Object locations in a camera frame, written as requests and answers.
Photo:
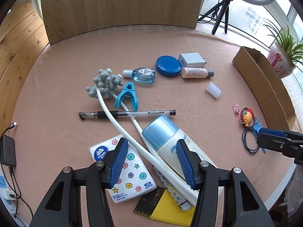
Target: wooden board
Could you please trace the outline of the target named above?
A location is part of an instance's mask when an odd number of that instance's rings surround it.
[[[201,0],[41,0],[50,44],[112,26],[161,24],[195,28]]]
[[[0,42],[16,25],[18,25],[23,19],[34,11],[35,10],[30,1],[25,1],[21,4],[13,6],[0,25]]]
[[[32,12],[0,42],[0,79],[18,50],[41,25],[43,21]]]
[[[11,124],[24,81],[47,43],[46,31],[42,25],[16,53],[0,80],[0,130]]]

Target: star print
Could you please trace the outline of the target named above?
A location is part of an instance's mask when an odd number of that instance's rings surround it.
[[[119,190],[119,189],[116,189],[115,187],[112,189],[112,191],[113,191],[114,193],[118,193],[118,190]]]

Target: black and yellow ruler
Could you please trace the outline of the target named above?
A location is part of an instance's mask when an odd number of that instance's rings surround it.
[[[156,189],[141,197],[134,213],[165,223],[190,226],[194,207],[182,211],[169,192],[157,186]]]

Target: flower pot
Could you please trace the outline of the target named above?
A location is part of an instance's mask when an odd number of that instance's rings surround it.
[[[295,69],[294,63],[277,42],[270,47],[267,60],[280,78],[289,76]]]

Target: black power bank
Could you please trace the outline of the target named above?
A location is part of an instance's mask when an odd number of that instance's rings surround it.
[[[0,141],[0,162],[5,166],[16,166],[15,140],[7,135]]]

